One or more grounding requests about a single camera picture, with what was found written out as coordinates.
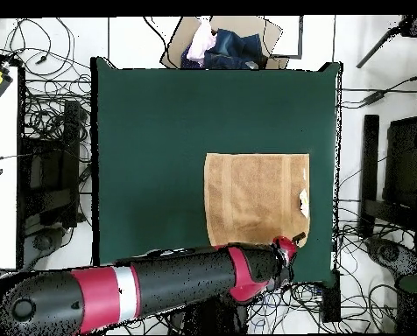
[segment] tan towel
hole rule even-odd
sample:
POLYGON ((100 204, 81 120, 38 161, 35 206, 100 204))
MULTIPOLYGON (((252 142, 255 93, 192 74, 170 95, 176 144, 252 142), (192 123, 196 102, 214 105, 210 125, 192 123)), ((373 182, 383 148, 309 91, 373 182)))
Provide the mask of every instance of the tan towel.
POLYGON ((269 243, 278 235, 293 238, 301 232, 308 236, 309 216, 300 210, 304 189, 309 199, 308 155, 208 153, 204 200, 210 243, 269 243))

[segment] green mat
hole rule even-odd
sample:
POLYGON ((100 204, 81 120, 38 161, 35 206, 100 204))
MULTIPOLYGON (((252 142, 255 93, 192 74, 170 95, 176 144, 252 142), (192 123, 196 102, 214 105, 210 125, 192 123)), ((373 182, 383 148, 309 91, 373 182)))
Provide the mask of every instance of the green mat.
POLYGON ((329 282, 338 64, 304 72, 95 63, 100 264, 209 244, 208 152, 309 153, 311 225, 294 279, 329 282))

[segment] white table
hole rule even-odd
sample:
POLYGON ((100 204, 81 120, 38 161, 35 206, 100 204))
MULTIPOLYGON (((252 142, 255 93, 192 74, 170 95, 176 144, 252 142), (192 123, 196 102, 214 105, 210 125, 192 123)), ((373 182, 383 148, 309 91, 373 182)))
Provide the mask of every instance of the white table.
MULTIPOLYGON (((10 67, 13 82, 0 97, 0 157, 17 155, 18 70, 10 67)), ((0 269, 16 268, 17 158, 0 160, 0 269)))

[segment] cardboard box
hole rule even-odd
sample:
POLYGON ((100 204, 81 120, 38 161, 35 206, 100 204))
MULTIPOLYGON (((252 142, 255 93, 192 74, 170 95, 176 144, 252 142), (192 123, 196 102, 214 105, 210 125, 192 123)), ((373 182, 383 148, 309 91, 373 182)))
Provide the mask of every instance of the cardboard box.
MULTIPOLYGON (((277 41, 279 40, 282 30, 277 25, 270 21, 265 21, 263 18, 256 16, 213 16, 210 24, 212 30, 217 31, 219 28, 232 31, 239 37, 254 35, 258 33, 260 35, 262 53, 269 57, 269 53, 272 51, 277 41)), ((171 41, 168 44, 169 59, 180 68, 180 58, 185 48, 193 41, 193 36, 199 28, 200 22, 195 17, 182 17, 174 30, 174 35, 171 37, 171 41)), ((166 52, 163 53, 160 63, 168 68, 174 68, 173 64, 167 58, 166 52)), ((280 68, 286 66, 283 60, 286 58, 280 58, 280 68)), ((266 65, 266 69, 278 69, 279 63, 275 60, 270 63, 270 59, 266 65)))

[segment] pink cloth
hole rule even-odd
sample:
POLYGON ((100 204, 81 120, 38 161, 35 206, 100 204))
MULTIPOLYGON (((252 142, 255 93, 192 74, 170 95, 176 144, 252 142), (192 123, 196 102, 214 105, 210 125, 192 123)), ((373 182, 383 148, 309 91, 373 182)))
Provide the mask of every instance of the pink cloth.
POLYGON ((216 35, 212 35, 212 27, 206 18, 201 19, 201 25, 193 36, 193 42, 188 50, 187 59, 198 62, 204 66, 204 53, 214 47, 216 35))

